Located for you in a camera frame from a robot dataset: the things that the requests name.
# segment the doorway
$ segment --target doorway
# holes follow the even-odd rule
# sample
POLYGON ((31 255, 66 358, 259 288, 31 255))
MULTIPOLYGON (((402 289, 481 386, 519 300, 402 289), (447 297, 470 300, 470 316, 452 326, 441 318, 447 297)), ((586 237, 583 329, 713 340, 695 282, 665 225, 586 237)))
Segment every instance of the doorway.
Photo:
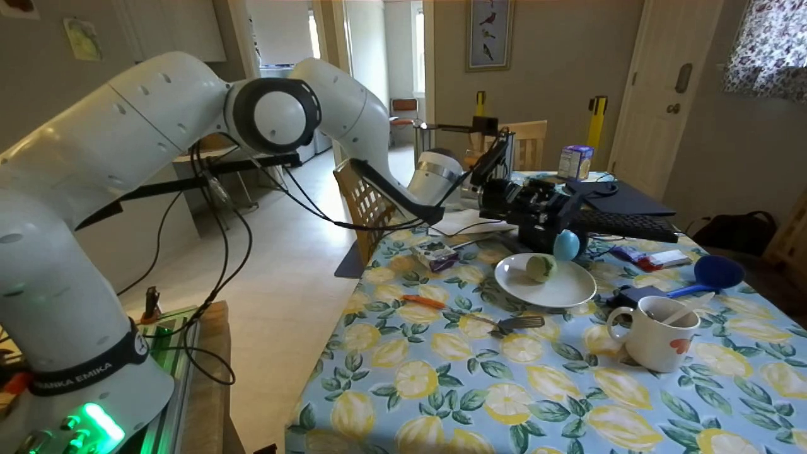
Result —
POLYGON ((655 200, 668 187, 722 4, 642 3, 607 168, 655 200))

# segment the black bag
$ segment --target black bag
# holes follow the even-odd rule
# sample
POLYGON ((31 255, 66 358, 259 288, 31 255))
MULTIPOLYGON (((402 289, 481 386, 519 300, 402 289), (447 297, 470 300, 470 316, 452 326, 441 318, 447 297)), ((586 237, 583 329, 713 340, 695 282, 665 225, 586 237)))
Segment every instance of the black bag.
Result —
POLYGON ((722 247, 746 255, 762 255, 776 234, 776 218, 768 211, 715 213, 694 240, 700 247, 722 247))

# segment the spoon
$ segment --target spoon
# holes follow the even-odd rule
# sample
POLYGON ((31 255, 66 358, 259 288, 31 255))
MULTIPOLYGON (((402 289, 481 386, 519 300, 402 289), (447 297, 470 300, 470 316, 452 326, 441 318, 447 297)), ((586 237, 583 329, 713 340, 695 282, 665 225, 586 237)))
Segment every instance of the spoon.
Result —
POLYGON ((545 316, 539 316, 539 313, 519 313, 519 316, 512 316, 512 318, 504 318, 504 321, 491 321, 486 316, 467 313, 467 311, 461 311, 461 316, 494 326, 489 329, 494 338, 504 338, 504 336, 509 336, 512 329, 519 329, 519 328, 541 328, 545 326, 545 316))

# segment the mug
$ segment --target mug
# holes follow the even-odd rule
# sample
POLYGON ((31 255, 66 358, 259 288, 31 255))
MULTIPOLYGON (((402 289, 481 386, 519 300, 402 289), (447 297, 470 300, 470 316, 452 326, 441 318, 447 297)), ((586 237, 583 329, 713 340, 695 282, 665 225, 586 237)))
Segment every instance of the mug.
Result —
POLYGON ((615 307, 605 326, 610 338, 623 340, 635 363, 650 371, 675 371, 700 318, 679 300, 646 294, 635 307, 615 307), (620 316, 630 316, 630 329, 623 338, 612 329, 612 322, 620 316))

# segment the green light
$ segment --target green light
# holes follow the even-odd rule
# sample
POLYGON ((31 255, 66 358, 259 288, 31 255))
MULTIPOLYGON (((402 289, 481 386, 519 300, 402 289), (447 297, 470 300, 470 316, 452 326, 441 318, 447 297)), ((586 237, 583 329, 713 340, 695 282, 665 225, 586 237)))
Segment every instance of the green light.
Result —
POLYGON ((127 432, 99 403, 79 405, 66 420, 74 433, 74 454, 108 454, 127 437, 127 432))

